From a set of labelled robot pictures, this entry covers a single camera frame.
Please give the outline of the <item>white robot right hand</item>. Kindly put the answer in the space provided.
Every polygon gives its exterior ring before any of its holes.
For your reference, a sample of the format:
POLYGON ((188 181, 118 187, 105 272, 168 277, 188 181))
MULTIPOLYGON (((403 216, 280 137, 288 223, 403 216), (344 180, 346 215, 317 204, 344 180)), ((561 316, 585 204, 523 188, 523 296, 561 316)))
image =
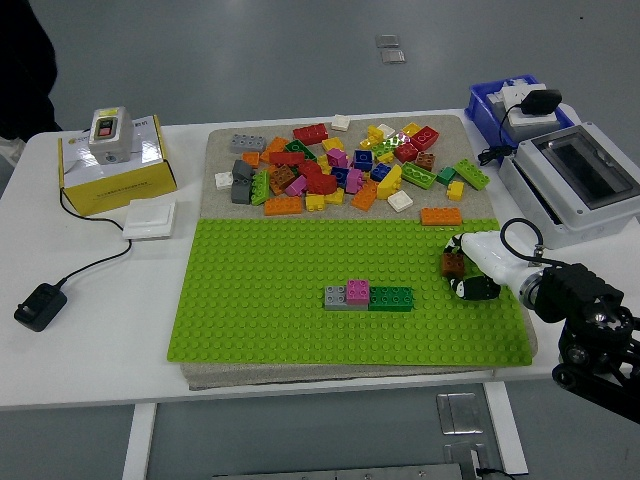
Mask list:
POLYGON ((464 300, 491 300, 508 286, 519 301, 532 309, 542 278, 542 267, 518 258, 501 241, 499 231, 453 236, 445 246, 441 274, 464 300))

